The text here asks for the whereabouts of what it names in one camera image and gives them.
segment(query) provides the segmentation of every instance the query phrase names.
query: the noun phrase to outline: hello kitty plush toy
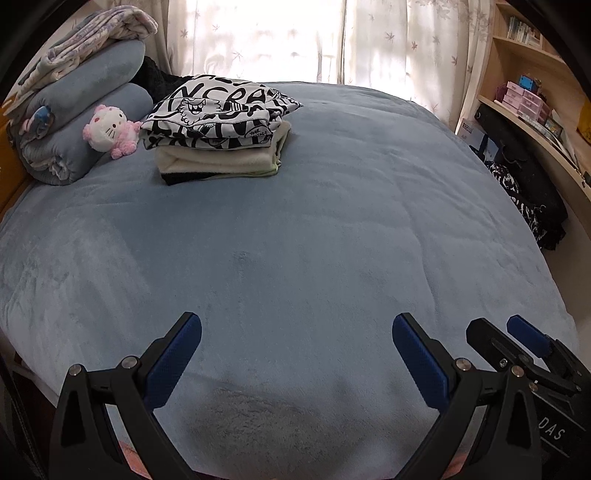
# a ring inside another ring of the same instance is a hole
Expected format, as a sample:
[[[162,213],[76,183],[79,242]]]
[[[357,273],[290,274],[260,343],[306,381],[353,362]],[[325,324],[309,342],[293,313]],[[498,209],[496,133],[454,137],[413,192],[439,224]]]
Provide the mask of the hello kitty plush toy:
[[[111,158],[117,160],[137,150],[141,126],[142,122],[127,120],[117,107],[99,105],[82,130],[82,138],[96,151],[110,151]]]

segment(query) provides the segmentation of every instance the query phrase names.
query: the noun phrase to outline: wall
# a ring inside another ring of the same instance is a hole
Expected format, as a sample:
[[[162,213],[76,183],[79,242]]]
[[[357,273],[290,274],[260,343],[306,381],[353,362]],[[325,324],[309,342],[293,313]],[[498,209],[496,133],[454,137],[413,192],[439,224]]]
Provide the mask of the wall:
[[[544,252],[552,277],[560,290],[566,309],[577,325],[579,357],[591,370],[591,240],[578,218],[566,204],[569,219],[567,234],[554,252]]]

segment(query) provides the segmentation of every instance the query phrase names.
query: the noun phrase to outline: white curtain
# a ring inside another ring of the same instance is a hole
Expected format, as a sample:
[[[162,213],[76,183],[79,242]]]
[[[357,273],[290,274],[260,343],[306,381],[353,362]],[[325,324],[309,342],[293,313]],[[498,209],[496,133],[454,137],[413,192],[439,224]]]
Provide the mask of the white curtain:
[[[491,13],[491,0],[172,0],[168,55],[179,75],[371,87],[455,128]]]
[[[168,41],[168,8],[169,0],[95,0],[102,8],[118,5],[134,5],[150,15],[158,24],[156,35],[146,38],[146,55],[166,73],[172,73],[166,44]],[[184,0],[173,0],[173,4],[182,6]]]

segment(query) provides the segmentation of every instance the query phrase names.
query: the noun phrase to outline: blue blanket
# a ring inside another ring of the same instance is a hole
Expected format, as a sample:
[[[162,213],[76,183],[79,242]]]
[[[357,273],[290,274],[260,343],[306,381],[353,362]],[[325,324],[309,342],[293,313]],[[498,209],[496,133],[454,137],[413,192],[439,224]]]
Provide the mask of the blue blanket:
[[[140,148],[34,186],[0,228],[0,327],[59,392],[69,365],[110,368],[196,312],[202,343],[156,411],[194,469],[391,478],[436,418],[392,344],[396,314],[481,368],[474,318],[520,314],[577,351],[574,323],[519,211],[432,114],[274,87],[304,104],[275,177],[168,187]]]

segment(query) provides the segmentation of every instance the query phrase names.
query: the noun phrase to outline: black folded fabric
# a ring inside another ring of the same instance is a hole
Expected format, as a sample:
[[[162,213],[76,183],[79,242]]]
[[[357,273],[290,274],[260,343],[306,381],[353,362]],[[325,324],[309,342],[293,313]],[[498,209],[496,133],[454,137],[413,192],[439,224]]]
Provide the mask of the black folded fabric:
[[[130,83],[135,83],[144,88],[152,97],[152,101],[158,103],[191,78],[193,77],[190,75],[178,77],[163,72],[158,68],[154,60],[150,57],[144,57],[142,66]]]

